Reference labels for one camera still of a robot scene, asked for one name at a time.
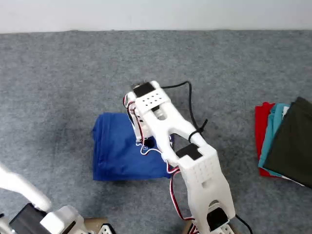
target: red wire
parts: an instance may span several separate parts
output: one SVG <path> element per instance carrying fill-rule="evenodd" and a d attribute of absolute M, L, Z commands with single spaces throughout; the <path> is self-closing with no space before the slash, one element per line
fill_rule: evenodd
<path fill-rule="evenodd" d="M 193 224 L 189 234 L 194 234 L 195 229 L 196 229 L 196 226 Z"/>
<path fill-rule="evenodd" d="M 179 170 L 179 167 L 173 167 L 173 169 L 170 169 L 168 161 L 166 161 L 166 164 L 167 164 L 167 172 L 170 174 Z"/>
<path fill-rule="evenodd" d="M 192 231 L 192 229 L 193 229 L 193 226 L 194 226 L 194 224 L 191 223 L 191 225 L 190 225 L 190 227 L 189 227 L 189 230 L 187 231 L 187 234 L 190 234 L 190 233 L 191 233 L 191 231 Z"/>
<path fill-rule="evenodd" d="M 141 141 L 142 141 L 142 144 L 143 144 L 143 131 L 142 131 L 142 128 L 141 128 L 141 125 L 139 124 L 139 120 L 138 120 L 138 117 L 137 117 L 137 115 L 135 114 L 135 117 L 136 117 L 136 121 L 137 121 L 137 124 L 138 124 L 138 128 L 139 128 L 139 130 L 140 130 L 140 135 L 141 135 Z"/>
<path fill-rule="evenodd" d="M 134 103 L 134 101 L 130 101 L 130 102 L 128 103 L 127 110 L 129 110 L 130 105 L 133 104 L 133 103 Z"/>
<path fill-rule="evenodd" d="M 176 172 L 173 173 L 171 179 L 170 179 L 170 195 L 171 195 L 171 199 L 172 199 L 172 202 L 174 203 L 174 206 L 175 206 L 175 210 L 177 212 L 177 214 L 180 216 L 181 219 L 187 221 L 187 220 L 194 220 L 193 217 L 187 217 L 187 218 L 184 218 L 181 211 L 180 211 L 180 208 L 179 208 L 179 205 L 176 201 L 176 197 L 175 197 L 175 194 L 174 194 L 174 187 L 173 187 L 173 179 L 174 179 L 174 176 L 175 174 L 177 173 L 180 173 L 180 170 L 177 170 Z"/>

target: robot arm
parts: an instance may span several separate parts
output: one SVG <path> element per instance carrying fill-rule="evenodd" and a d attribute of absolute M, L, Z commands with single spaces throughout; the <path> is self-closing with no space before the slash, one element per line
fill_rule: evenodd
<path fill-rule="evenodd" d="M 0 234 L 95 234 L 86 230 L 83 217 L 72 206 L 47 213 L 51 208 L 50 199 L 1 163 L 0 188 L 19 193 L 30 201 L 11 222 L 4 214 L 0 214 Z M 103 233 L 112 232 L 108 226 L 103 225 L 99 234 Z"/>
<path fill-rule="evenodd" d="M 235 216 L 229 184 L 217 151 L 173 106 L 156 81 L 142 84 L 126 95 L 124 104 L 131 117 L 137 142 L 154 136 L 161 157 L 179 167 L 188 191 L 193 223 L 201 234 L 231 234 L 228 222 Z M 178 152 L 170 146 L 169 135 L 178 134 L 190 144 Z"/>

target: gray carpet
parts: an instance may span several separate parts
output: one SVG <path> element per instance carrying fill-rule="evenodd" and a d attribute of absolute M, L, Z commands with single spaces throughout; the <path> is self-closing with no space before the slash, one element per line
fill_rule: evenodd
<path fill-rule="evenodd" d="M 255 234 L 312 233 L 312 190 L 258 174 L 254 107 L 312 101 L 312 31 L 137 31 L 0 35 L 0 160 L 53 201 L 108 217 L 118 234 L 183 228 L 167 179 L 92 180 L 91 129 L 102 112 L 124 112 L 130 85 L 191 80 L 197 121 L 219 153 L 237 213 Z M 187 87 L 168 92 L 189 118 Z M 187 213 L 187 194 L 176 193 Z M 26 203 L 0 192 L 1 212 Z M 242 234 L 248 230 L 237 220 Z"/>

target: black cloth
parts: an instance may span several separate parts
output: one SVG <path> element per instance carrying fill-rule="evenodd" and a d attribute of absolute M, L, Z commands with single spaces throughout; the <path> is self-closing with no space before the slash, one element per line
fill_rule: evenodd
<path fill-rule="evenodd" d="M 291 104 L 263 167 L 312 188 L 312 104 L 304 98 Z"/>

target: blue cloth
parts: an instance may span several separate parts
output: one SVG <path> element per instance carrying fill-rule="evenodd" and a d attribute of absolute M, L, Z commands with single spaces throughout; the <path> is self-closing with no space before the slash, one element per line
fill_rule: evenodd
<path fill-rule="evenodd" d="M 258 167 L 263 168 L 263 164 L 268 156 L 271 143 L 273 141 L 274 135 L 276 131 L 278 130 L 279 126 L 281 125 L 282 118 L 283 118 L 283 110 L 284 106 L 289 107 L 289 105 L 284 104 L 284 103 L 278 103 L 275 104 L 272 109 L 271 113 L 268 116 L 268 126 L 267 130 L 265 132 L 265 137 L 262 145 L 262 150 L 261 150 L 261 155 L 260 155 L 260 160 Z M 279 173 L 273 172 L 271 170 L 268 170 L 266 168 L 263 168 L 264 170 L 268 171 L 270 175 L 272 176 L 278 176 L 282 177 Z"/>
<path fill-rule="evenodd" d="M 170 178 L 160 153 L 150 151 L 144 156 L 126 114 L 104 113 L 93 128 L 94 180 L 137 180 Z"/>

